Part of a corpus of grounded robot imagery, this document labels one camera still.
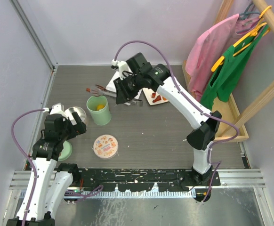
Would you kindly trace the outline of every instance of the metal floor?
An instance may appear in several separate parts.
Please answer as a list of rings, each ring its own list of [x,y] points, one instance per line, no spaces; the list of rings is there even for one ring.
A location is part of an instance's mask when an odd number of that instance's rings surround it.
[[[204,204],[193,198],[88,199],[75,205],[62,201],[55,221],[57,226],[264,225],[253,188],[215,188]]]
[[[185,86],[181,66],[173,66],[178,81]],[[82,107],[89,115],[86,102],[91,96],[86,88],[93,84],[105,86],[114,71],[110,66],[59,66],[47,106],[62,103],[65,109]],[[192,131],[183,115],[171,104],[150,106],[144,94],[143,107],[116,105],[108,97],[111,121],[98,126],[89,120],[87,132],[70,140],[72,155],[65,161],[80,168],[190,168],[193,149],[184,142]],[[98,158],[93,150],[97,137],[110,134],[118,140],[118,155],[109,159]],[[221,168],[239,168],[244,165],[237,143],[214,147],[212,161],[222,161]]]

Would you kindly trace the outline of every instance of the yellow hanger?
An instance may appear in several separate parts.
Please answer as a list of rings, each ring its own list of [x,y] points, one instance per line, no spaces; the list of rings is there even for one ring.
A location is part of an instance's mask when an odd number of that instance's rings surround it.
[[[265,10],[259,15],[260,21],[258,22],[258,24],[255,26],[255,28],[248,32],[247,34],[245,34],[243,37],[241,37],[235,44],[233,44],[234,47],[237,47],[240,43],[242,43],[247,37],[249,36],[256,36],[258,34],[258,31],[261,27],[265,26],[267,23],[264,22],[262,23],[262,21],[264,20],[262,18],[263,14],[272,6],[268,6],[267,8],[265,8]],[[270,28],[267,29],[267,31],[263,34],[263,36],[265,36],[268,32],[270,31]],[[250,42],[249,44],[247,44],[246,46],[244,46],[243,48],[241,48],[239,51],[237,51],[236,53],[234,53],[233,56],[236,56],[237,54],[241,53],[243,50],[245,50],[248,46],[251,45],[252,42]],[[215,70],[224,63],[224,56],[221,56],[216,63],[213,65],[213,67],[211,68],[212,72],[215,72]]]
[[[262,23],[262,24],[259,26],[259,28],[265,26],[266,24],[267,24],[266,22]],[[268,28],[268,29],[266,30],[266,32],[263,34],[263,37],[264,37],[266,34],[268,34],[269,31],[270,31],[270,28]],[[250,36],[256,36],[257,34],[258,34],[258,32],[256,31],[256,33],[254,33],[254,34],[252,34],[252,35],[250,35]],[[252,44],[252,42],[248,43],[248,44],[245,45],[243,48],[241,48],[239,51],[235,52],[235,53],[233,54],[233,56],[235,57],[235,56],[238,55],[239,53],[243,52],[243,51],[244,51],[248,46],[250,46],[251,44]]]

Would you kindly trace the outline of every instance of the tongs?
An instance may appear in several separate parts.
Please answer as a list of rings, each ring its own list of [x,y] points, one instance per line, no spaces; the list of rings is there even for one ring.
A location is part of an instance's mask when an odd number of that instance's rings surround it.
[[[86,91],[96,97],[102,96],[102,95],[113,97],[113,98],[117,97],[117,94],[115,92],[107,90],[105,87],[100,86],[100,85],[91,86],[91,88],[87,88]],[[143,104],[142,100],[135,99],[135,98],[127,101],[127,103],[137,105],[139,107],[142,107],[142,104]]]

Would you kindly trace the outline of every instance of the green apron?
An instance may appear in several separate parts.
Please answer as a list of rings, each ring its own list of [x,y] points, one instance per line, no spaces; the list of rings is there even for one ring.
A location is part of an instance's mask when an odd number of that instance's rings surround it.
[[[260,29],[261,32],[259,35],[247,37],[237,47],[234,48],[234,46],[230,46],[225,53],[223,53],[225,57],[224,64],[216,69],[208,82],[200,101],[203,106],[212,110],[213,101],[217,96],[221,101],[227,102],[229,100],[230,94],[236,87],[253,49],[267,29],[268,25]],[[233,57],[235,52],[250,42],[252,43],[244,51]]]

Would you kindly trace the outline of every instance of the plastic lid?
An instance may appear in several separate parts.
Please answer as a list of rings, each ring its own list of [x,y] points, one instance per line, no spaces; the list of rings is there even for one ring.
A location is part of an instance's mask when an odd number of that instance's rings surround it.
[[[63,143],[63,147],[64,148],[62,149],[61,154],[58,157],[59,161],[64,161],[68,159],[72,153],[72,145],[68,141],[65,141]]]
[[[102,159],[110,159],[116,155],[118,142],[111,135],[102,135],[98,137],[93,144],[94,153]]]

